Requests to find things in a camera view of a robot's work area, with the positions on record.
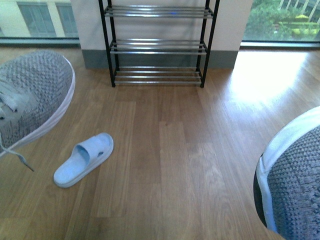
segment slide sandal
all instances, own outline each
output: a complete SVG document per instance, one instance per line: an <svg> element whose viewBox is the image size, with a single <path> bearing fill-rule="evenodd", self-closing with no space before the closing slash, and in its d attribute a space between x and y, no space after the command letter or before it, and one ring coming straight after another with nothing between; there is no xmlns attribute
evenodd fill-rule
<svg viewBox="0 0 320 240"><path fill-rule="evenodd" d="M77 144L70 158L55 171L54 183L60 188L71 187L102 164L113 149L114 141L105 132Z"/></svg>

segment white wall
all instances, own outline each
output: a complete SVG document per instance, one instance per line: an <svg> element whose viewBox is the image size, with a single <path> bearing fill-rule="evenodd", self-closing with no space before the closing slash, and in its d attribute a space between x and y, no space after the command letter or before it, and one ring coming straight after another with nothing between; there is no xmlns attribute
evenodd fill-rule
<svg viewBox="0 0 320 240"><path fill-rule="evenodd" d="M145 0L113 0L114 5L146 5ZM212 50L238 51L253 0L220 0ZM148 5L201 6L205 0L148 0ZM97 0L71 0L83 50L104 50L105 42ZM211 1L213 10L215 1ZM115 18L117 38L198 39L201 21L197 19Z"/></svg>

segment window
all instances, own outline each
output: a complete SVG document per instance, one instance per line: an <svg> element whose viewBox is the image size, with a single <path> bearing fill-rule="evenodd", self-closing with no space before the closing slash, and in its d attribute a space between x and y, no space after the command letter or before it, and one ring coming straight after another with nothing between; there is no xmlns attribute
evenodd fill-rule
<svg viewBox="0 0 320 240"><path fill-rule="evenodd" d="M319 0L254 0L244 41L320 42Z"/></svg>
<svg viewBox="0 0 320 240"><path fill-rule="evenodd" d="M65 36L70 38L77 38L78 31L71 5L56 3L56 7L59 12Z"/></svg>
<svg viewBox="0 0 320 240"><path fill-rule="evenodd" d="M46 4L18 2L18 6L31 37L57 36Z"/></svg>

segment glass window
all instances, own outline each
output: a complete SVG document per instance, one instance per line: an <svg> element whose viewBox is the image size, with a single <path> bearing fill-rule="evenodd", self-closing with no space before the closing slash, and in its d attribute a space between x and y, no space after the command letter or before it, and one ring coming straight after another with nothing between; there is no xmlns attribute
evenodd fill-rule
<svg viewBox="0 0 320 240"><path fill-rule="evenodd" d="M319 0L254 0L244 41L320 42Z"/></svg>
<svg viewBox="0 0 320 240"><path fill-rule="evenodd" d="M46 4L18 3L31 37L56 37Z"/></svg>
<svg viewBox="0 0 320 240"><path fill-rule="evenodd" d="M66 37L78 37L75 17L70 4L56 3Z"/></svg>
<svg viewBox="0 0 320 240"><path fill-rule="evenodd" d="M78 38L70 0L0 0L0 41Z"/></svg>

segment gray baseboard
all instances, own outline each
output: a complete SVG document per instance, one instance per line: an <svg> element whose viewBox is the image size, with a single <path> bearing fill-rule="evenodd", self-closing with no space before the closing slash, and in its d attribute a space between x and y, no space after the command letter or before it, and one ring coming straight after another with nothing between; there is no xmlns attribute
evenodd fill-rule
<svg viewBox="0 0 320 240"><path fill-rule="evenodd" d="M85 67L87 69L108 68L107 54L105 50L82 50ZM217 51L210 53L209 68L233 69L238 51ZM157 66L157 67L193 67L197 62L197 56L190 55L149 55L149 54L119 54L120 66ZM201 58L201 66L204 66L205 56Z"/></svg>

